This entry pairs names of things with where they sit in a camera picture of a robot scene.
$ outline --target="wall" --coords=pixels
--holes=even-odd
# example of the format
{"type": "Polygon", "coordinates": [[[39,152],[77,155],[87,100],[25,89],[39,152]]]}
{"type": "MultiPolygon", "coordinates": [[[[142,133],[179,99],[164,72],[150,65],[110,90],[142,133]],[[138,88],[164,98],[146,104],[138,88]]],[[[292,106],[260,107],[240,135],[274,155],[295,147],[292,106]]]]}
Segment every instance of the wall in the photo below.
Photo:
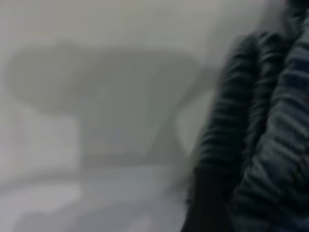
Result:
{"type": "Polygon", "coordinates": [[[190,154],[218,70],[263,1],[0,5],[0,177],[190,154]]]}
{"type": "Polygon", "coordinates": [[[225,57],[280,2],[1,1],[0,230],[179,231],[225,57]]]}

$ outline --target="white wall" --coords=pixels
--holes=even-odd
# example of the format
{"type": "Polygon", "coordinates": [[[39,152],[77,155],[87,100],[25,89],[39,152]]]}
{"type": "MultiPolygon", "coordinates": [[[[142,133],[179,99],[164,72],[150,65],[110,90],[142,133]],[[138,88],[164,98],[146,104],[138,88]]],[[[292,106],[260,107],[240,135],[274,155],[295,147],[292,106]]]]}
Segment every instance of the white wall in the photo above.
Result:
{"type": "Polygon", "coordinates": [[[0,181],[10,186],[0,230],[178,231],[183,205],[165,191],[188,163],[231,44],[265,5],[0,1],[0,181]],[[81,177],[94,167],[103,172],[81,177]],[[64,229],[72,221],[81,226],[64,229]]]}
{"type": "Polygon", "coordinates": [[[263,6],[2,1],[0,177],[181,161],[232,41],[254,30],[263,6]]]}

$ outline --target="gray wall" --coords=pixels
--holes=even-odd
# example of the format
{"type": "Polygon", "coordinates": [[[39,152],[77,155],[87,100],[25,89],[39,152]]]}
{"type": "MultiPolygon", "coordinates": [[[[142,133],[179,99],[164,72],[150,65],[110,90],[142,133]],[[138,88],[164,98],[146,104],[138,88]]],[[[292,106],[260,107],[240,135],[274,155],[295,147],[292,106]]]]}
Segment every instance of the gray wall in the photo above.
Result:
{"type": "Polygon", "coordinates": [[[1,1],[0,231],[179,231],[225,57],[280,2],[1,1]]]}

